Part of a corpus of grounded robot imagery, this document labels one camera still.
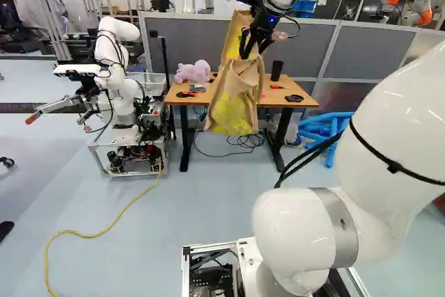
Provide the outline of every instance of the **caster wheel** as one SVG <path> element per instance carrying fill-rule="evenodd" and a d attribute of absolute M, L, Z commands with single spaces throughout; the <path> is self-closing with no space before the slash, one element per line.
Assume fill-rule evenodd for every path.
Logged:
<path fill-rule="evenodd" d="M 13 161 L 12 159 L 7 158 L 4 162 L 3 165 L 7 168 L 11 168 L 15 165 L 15 161 Z"/>

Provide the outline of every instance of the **plush toy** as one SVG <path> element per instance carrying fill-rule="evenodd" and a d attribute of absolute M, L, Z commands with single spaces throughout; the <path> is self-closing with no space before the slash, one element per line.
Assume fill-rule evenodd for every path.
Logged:
<path fill-rule="evenodd" d="M 178 64 L 175 81 L 183 83 L 187 80 L 191 83 L 206 83 L 210 79 L 210 65 L 204 61 L 199 60 L 194 65 L 192 64 Z"/>

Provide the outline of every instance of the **yellow bag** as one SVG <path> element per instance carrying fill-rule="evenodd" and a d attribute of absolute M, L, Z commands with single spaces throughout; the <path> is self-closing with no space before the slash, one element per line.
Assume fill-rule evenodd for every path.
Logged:
<path fill-rule="evenodd" d="M 206 130 L 218 134 L 247 135 L 258 131 L 257 102 L 264 80 L 263 58 L 229 58 L 218 73 L 215 94 L 210 103 Z"/>
<path fill-rule="evenodd" d="M 205 130 L 242 136 L 258 131 L 257 102 L 261 99 L 264 62 L 255 45 L 249 59 L 239 58 L 241 29 L 249 27 L 248 12 L 234 11 L 221 54 L 215 93 L 210 102 Z"/>

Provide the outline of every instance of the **yellow cable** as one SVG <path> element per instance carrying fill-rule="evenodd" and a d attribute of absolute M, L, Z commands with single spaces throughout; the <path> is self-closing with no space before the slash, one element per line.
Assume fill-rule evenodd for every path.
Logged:
<path fill-rule="evenodd" d="M 111 228 L 120 220 L 120 218 L 122 217 L 122 215 L 124 214 L 124 212 L 130 208 L 137 200 L 139 200 L 141 197 L 143 197 L 151 188 L 153 188 L 156 183 L 159 180 L 159 177 L 161 176 L 161 164 L 159 164 L 159 174 L 156 177 L 156 179 L 152 182 L 152 184 L 150 184 L 141 194 L 138 195 L 138 197 L 134 198 L 129 204 L 126 205 L 126 207 L 119 213 L 118 217 L 111 223 L 110 226 L 108 226 L 104 231 L 99 232 L 97 234 L 93 234 L 90 236 L 86 236 L 84 234 L 78 233 L 77 231 L 73 231 L 73 230 L 65 230 L 65 231 L 60 231 L 57 232 L 55 235 L 52 236 L 52 238 L 48 241 L 47 246 L 44 249 L 44 283 L 47 286 L 47 290 L 48 292 L 51 294 L 52 297 L 60 297 L 59 295 L 56 295 L 53 291 L 53 289 L 51 288 L 51 285 L 49 284 L 49 266 L 48 266 L 48 250 L 49 247 L 51 245 L 51 243 L 53 242 L 53 240 L 55 238 L 57 238 L 58 236 L 61 236 L 62 234 L 74 234 L 75 236 L 79 236 L 81 238 L 84 239 L 93 239 L 93 238 L 97 238 L 99 236 L 104 235 L 105 233 L 107 233 L 108 231 L 111 230 Z"/>

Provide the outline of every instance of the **black cup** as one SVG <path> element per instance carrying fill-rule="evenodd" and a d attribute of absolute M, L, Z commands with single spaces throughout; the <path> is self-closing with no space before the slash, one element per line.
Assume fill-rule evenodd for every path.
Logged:
<path fill-rule="evenodd" d="M 279 81 L 281 71 L 283 70 L 283 62 L 282 61 L 273 61 L 272 63 L 272 75 L 270 76 L 271 81 Z"/>

